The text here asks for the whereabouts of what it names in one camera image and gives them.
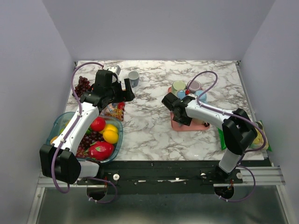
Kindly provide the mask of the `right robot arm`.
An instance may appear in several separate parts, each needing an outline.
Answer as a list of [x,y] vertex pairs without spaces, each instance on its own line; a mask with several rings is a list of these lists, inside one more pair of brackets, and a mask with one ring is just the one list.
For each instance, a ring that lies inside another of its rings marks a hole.
[[162,104],[173,113],[173,121],[189,126],[193,119],[207,122],[223,131],[227,147],[215,168],[215,178],[221,183],[232,177],[245,150],[257,137],[255,123],[251,122],[243,109],[228,111],[198,101],[191,94],[183,99],[171,92],[164,96]]

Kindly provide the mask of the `dark blue-grey mug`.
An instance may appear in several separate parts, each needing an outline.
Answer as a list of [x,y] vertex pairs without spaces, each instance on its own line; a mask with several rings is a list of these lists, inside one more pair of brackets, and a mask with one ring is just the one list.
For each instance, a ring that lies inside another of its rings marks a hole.
[[131,71],[128,74],[130,85],[132,88],[135,88],[139,84],[139,73],[136,71]]

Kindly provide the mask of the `blue butterfly mug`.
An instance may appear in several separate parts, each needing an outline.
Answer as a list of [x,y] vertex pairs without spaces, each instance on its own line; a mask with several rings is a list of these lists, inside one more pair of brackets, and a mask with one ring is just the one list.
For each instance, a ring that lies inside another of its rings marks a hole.
[[183,99],[185,96],[186,96],[186,92],[185,92],[185,90],[179,90],[179,91],[177,92],[177,97],[178,97],[179,99]]

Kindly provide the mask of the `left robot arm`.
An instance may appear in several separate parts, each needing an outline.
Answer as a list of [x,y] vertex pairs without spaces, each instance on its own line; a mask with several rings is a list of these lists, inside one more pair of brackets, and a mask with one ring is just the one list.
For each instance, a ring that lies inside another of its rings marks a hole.
[[73,184],[78,178],[88,178],[93,184],[103,181],[99,164],[92,161],[79,161],[76,152],[87,129],[100,112],[111,103],[130,102],[135,98],[128,78],[125,88],[120,81],[113,81],[115,73],[99,70],[91,90],[81,95],[78,108],[63,132],[51,145],[42,145],[40,159],[42,173],[54,182]]

